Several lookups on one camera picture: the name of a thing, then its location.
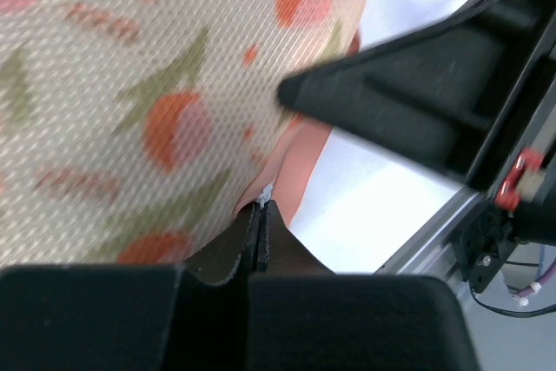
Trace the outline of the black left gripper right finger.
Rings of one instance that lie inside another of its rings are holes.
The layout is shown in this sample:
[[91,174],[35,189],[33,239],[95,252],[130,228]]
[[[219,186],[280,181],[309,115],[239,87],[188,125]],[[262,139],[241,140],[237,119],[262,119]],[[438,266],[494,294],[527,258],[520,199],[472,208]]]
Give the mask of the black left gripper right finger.
[[426,275],[335,275],[262,212],[248,281],[250,370],[475,370],[460,304]]

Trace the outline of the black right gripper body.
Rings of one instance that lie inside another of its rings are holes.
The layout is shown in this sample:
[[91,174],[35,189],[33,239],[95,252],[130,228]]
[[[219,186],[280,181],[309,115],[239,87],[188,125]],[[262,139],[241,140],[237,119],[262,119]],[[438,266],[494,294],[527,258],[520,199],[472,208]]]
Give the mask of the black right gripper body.
[[449,166],[482,199],[454,249],[480,293],[517,246],[555,242],[555,15],[485,11],[455,46],[464,60]]

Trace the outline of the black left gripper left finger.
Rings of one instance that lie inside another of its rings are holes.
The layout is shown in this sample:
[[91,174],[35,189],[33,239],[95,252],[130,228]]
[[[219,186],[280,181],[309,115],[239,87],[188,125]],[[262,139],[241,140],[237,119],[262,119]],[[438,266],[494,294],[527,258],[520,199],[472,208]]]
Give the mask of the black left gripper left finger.
[[249,205],[169,264],[20,265],[1,272],[4,370],[242,370]]

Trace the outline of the pink floral mesh laundry bag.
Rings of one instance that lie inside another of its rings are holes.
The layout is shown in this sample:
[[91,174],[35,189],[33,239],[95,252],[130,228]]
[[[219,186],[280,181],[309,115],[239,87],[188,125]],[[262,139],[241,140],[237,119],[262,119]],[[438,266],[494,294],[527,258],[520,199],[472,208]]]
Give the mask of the pink floral mesh laundry bag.
[[179,262],[268,199],[366,0],[1,0],[1,263]]

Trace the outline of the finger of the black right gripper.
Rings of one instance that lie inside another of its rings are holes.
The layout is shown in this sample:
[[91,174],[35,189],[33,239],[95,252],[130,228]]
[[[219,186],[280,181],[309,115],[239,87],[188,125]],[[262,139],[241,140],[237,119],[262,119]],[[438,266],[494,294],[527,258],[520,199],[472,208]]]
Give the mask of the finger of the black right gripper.
[[281,104],[478,191],[551,159],[552,0],[470,0],[443,21],[284,79]]

